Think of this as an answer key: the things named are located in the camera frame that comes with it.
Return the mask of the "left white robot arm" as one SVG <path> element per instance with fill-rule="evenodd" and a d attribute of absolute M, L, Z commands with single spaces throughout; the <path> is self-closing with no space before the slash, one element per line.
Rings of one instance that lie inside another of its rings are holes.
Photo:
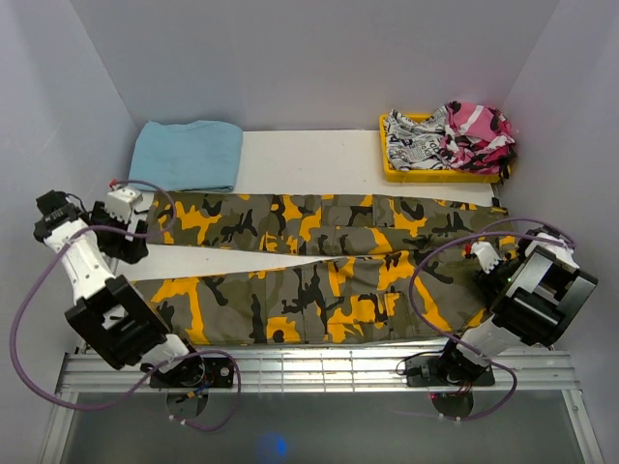
<path fill-rule="evenodd" d="M 42 217 L 35 239 L 60 255 L 73 288 L 69 325 L 112 368 L 137 366 L 164 386 L 192 388 L 202 383 L 206 366 L 191 345 L 172 332 L 109 258 L 135 264 L 148 254 L 148 226 L 133 217 L 139 191 L 119 187 L 91 211 L 71 194 L 51 190 L 36 203 Z"/>

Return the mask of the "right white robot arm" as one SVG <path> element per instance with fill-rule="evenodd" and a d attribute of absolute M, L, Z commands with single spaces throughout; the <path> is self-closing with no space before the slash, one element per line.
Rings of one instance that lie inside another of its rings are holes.
<path fill-rule="evenodd" d="M 566 236 L 548 226 L 528 233 L 534 238 L 521 239 L 505 258 L 480 241 L 470 246 L 489 317 L 460 343 L 446 344 L 435 365 L 443 381 L 474 383 L 511 347 L 554 344 L 597 287 L 598 279 L 576 264 Z"/>

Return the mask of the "yellow camouflage trousers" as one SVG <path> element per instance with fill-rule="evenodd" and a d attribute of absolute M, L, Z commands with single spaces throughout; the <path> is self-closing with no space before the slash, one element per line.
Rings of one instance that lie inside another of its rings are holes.
<path fill-rule="evenodd" d="M 482 323 L 477 261 L 461 239 L 508 211 L 355 194 L 156 194 L 156 243 L 302 256 L 299 266 L 140 280 L 136 289 L 196 345 L 372 343 Z"/>

